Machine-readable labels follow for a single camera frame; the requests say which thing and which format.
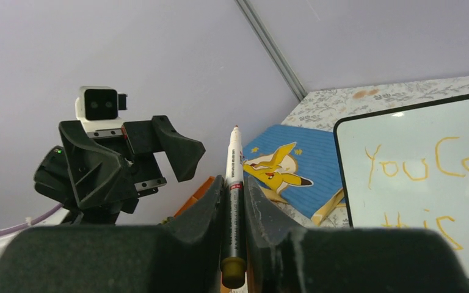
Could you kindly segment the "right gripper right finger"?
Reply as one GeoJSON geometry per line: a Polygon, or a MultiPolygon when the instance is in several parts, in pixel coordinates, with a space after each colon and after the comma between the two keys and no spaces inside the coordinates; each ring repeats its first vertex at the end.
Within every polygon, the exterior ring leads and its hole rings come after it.
{"type": "Polygon", "coordinates": [[[469,292],[457,257],[423,229],[307,228],[244,181],[250,292],[469,292]]]}

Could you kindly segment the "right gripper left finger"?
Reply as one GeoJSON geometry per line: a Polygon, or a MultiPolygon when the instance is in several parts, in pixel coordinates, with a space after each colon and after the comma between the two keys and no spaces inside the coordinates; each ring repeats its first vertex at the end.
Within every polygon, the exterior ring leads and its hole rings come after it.
{"type": "Polygon", "coordinates": [[[0,257],[0,292],[219,292],[224,179],[157,225],[28,229],[0,257]]]}

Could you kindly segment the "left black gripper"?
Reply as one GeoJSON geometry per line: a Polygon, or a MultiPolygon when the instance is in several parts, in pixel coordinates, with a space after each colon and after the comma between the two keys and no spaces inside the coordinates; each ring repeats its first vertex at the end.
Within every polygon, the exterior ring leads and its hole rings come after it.
{"type": "Polygon", "coordinates": [[[139,197],[167,184],[154,156],[164,151],[178,182],[191,180],[205,146],[178,133],[166,115],[151,121],[79,120],[58,126],[68,174],[80,210],[109,205],[133,211],[139,197]]]}

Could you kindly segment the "white marker pen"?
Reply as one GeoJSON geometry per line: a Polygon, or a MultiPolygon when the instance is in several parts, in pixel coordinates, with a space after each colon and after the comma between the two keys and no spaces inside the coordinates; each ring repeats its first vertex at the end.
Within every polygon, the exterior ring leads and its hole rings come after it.
{"type": "Polygon", "coordinates": [[[222,284],[229,289],[245,285],[247,253],[244,219],[244,176],[241,132],[230,134],[225,169],[225,232],[220,251],[222,284]]]}

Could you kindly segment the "black framed whiteboard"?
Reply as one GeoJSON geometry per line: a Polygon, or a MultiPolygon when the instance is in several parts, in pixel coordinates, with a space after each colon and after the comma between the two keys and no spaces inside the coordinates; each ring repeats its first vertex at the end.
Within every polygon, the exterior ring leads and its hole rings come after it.
{"type": "Polygon", "coordinates": [[[469,94],[354,115],[333,128],[353,228],[424,228],[469,277],[469,94]]]}

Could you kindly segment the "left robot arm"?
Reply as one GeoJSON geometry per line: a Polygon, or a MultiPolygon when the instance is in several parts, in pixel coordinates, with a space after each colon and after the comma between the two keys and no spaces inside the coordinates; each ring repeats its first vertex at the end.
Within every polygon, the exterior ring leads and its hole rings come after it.
{"type": "Polygon", "coordinates": [[[34,226],[114,224],[140,198],[166,185],[155,154],[166,154],[179,182],[195,175],[205,153],[198,140],[179,134],[168,117],[144,121],[62,121],[61,145],[48,152],[34,174],[34,189],[56,206],[24,223],[0,229],[0,257],[20,232],[34,226]]]}

